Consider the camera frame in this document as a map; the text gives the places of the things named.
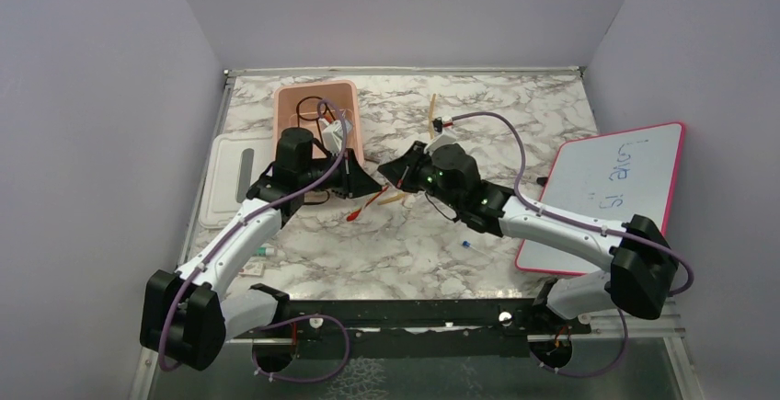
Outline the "yellow rubber tube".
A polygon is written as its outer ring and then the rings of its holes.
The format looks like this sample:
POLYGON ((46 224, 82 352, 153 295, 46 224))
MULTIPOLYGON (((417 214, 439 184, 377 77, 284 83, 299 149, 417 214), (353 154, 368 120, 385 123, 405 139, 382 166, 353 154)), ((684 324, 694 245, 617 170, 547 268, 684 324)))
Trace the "yellow rubber tube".
MULTIPOLYGON (((429 139, 432 140, 435 137, 435 130, 432 124, 432 121, 434 120, 434 111, 437 101, 437 94, 434 93, 430 98, 430 105, 428 108, 428 116, 427 116, 427 122, 428 122, 428 134, 429 139)), ((402 201, 407 196, 406 192, 398 192, 395 196, 387 199, 380 200, 378 202, 378 206, 387 205, 393 202, 402 201)))

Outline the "black metal ring stand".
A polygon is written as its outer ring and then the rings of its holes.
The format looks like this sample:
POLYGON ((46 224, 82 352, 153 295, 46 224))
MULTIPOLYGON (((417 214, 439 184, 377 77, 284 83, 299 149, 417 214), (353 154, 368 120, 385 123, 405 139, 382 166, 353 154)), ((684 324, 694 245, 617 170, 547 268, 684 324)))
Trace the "black metal ring stand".
POLYGON ((337 114, 328 104, 319 106, 323 100, 320 96, 307 96, 300 99, 294 107, 292 123, 296 127, 306 128, 315 135, 319 135, 319 119, 336 120, 337 114))

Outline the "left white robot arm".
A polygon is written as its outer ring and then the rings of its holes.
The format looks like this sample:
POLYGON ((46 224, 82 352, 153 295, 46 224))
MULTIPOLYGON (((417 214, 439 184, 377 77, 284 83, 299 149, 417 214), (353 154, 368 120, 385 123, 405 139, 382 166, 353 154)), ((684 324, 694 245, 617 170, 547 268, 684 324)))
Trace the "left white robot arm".
POLYGON ((282 295, 260 287, 230 302, 226 291, 248 260, 304 206, 311 191, 326 190, 354 199, 382 190, 357 161, 353 149, 341 147, 324 158, 321 143, 305 128, 281 132, 270 167, 247 191, 228 225, 193 259, 175 271, 156 271, 146 283, 140 344, 157 352, 160 367, 208 368, 226 340, 259 328, 277 336, 289 324, 282 295))

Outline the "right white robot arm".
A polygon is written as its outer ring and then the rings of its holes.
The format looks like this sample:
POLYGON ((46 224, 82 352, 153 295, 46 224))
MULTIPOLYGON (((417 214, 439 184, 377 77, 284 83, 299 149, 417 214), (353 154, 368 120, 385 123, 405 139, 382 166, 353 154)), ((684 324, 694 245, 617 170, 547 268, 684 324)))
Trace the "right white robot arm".
POLYGON ((654 320, 672 295, 680 262, 647 217, 636 214, 627 223, 595 220, 527 200, 482 178, 476 160, 457 143, 430 152, 425 143, 415 142, 378 171, 397 189, 439 200, 478 233, 543 244, 596 266, 590 274, 545 287, 530 311, 542 332, 610 308, 654 320))

